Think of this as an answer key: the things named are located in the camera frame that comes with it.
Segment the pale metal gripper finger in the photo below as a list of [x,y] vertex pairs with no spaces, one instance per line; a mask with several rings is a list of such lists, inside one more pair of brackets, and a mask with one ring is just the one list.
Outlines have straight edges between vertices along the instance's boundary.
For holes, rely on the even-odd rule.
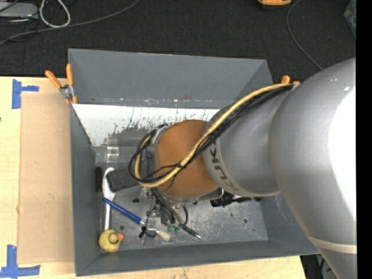
[[156,228],[146,228],[145,234],[152,238],[159,237],[162,241],[170,241],[171,238],[169,233]]

